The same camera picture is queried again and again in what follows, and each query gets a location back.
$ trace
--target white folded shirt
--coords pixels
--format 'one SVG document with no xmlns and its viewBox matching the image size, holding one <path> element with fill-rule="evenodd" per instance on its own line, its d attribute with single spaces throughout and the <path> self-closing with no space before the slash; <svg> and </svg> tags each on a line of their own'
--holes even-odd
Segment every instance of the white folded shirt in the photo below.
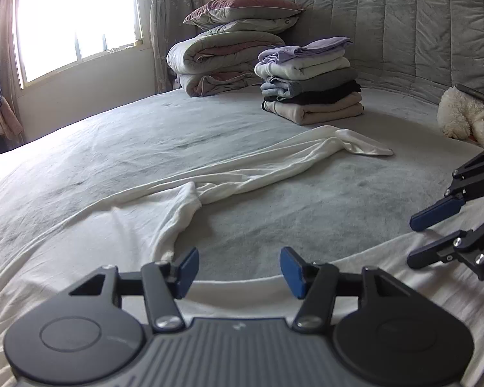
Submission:
<svg viewBox="0 0 484 387">
<path fill-rule="evenodd" d="M 330 61 L 321 61 L 318 64 L 306 65 L 308 61 L 313 62 L 315 58 L 319 61 L 322 58 L 328 58 L 328 54 L 324 56 L 311 56 L 308 58 L 294 58 L 292 60 L 276 64 L 274 62 L 264 63 L 259 62 L 254 68 L 254 73 L 262 78 L 280 77 L 287 80 L 307 80 L 309 78 L 318 76 L 319 74 L 327 73 L 335 69 L 342 69 L 350 67 L 349 61 L 343 56 L 331 59 Z"/>
</svg>

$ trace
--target pillow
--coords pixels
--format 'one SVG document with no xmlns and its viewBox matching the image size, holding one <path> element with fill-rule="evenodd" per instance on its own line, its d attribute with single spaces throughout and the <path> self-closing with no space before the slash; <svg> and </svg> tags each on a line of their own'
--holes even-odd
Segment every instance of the pillow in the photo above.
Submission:
<svg viewBox="0 0 484 387">
<path fill-rule="evenodd" d="M 213 29 L 201 33 L 199 36 L 216 35 L 224 32 L 242 32 L 245 30 L 255 30 L 258 32 L 281 33 L 288 28 L 292 28 L 298 21 L 299 16 L 285 17 L 284 19 L 264 20 L 264 19 L 241 19 L 230 22 L 227 25 L 218 25 Z"/>
<path fill-rule="evenodd" d="M 208 30 L 240 19 L 282 19 L 303 10 L 285 0 L 212 0 L 190 13 L 183 23 Z"/>
</svg>

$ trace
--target stack of folded clothes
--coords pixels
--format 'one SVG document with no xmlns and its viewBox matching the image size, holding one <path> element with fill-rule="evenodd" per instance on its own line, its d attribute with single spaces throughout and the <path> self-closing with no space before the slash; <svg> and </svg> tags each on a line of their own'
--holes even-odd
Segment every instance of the stack of folded clothes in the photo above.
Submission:
<svg viewBox="0 0 484 387">
<path fill-rule="evenodd" d="M 338 36 L 263 51 L 254 68 L 265 79 L 262 108 L 299 125 L 361 115 L 357 70 L 344 58 L 351 43 Z"/>
<path fill-rule="evenodd" d="M 188 95 L 210 96 L 261 84 L 258 54 L 285 43 L 275 33 L 292 27 L 304 9 L 285 0 L 212 0 L 184 23 L 205 30 L 176 43 L 166 61 Z"/>
</svg>

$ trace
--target plush toy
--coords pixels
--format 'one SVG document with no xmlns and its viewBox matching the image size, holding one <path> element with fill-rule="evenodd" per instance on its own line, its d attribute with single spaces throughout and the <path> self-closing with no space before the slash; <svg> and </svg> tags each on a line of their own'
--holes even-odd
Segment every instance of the plush toy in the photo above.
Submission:
<svg viewBox="0 0 484 387">
<path fill-rule="evenodd" d="M 475 137 L 484 148 L 484 102 L 455 87 L 444 92 L 437 113 L 439 127 L 449 138 Z"/>
</svg>

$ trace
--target gray bedsheet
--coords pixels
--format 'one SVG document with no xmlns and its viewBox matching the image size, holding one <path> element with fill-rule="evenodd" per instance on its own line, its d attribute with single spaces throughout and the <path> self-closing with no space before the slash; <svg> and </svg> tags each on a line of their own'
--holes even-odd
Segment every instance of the gray bedsheet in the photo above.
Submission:
<svg viewBox="0 0 484 387">
<path fill-rule="evenodd" d="M 284 245 L 310 260 L 333 261 L 407 233 L 410 216 L 439 199 L 451 171 L 480 152 L 442 136 L 435 105 L 382 90 L 362 95 L 363 116 L 330 124 L 386 143 L 395 156 L 337 153 L 287 181 L 204 206 L 176 243 L 177 252 L 190 245 L 201 250 L 200 279 L 278 274 Z M 309 128 L 266 112 L 260 119 L 254 106 L 261 96 L 243 97 L 254 104 L 231 109 L 258 115 L 254 138 L 260 138 L 260 121 L 273 124 L 267 137 Z"/>
<path fill-rule="evenodd" d="M 261 109 L 258 87 L 209 98 L 176 90 L 93 116 L 0 156 L 0 264 L 11 251 L 92 202 L 139 184 L 248 153 L 308 129 Z M 455 166 L 478 153 L 436 129 L 436 106 L 363 91 L 364 115 L 332 122 L 396 155 L 338 153 L 295 178 L 205 206 L 177 240 L 201 251 L 200 279 L 279 272 L 277 252 L 333 260 L 408 231 L 409 216 L 440 196 Z M 3 234 L 14 237 L 3 240 Z"/>
</svg>

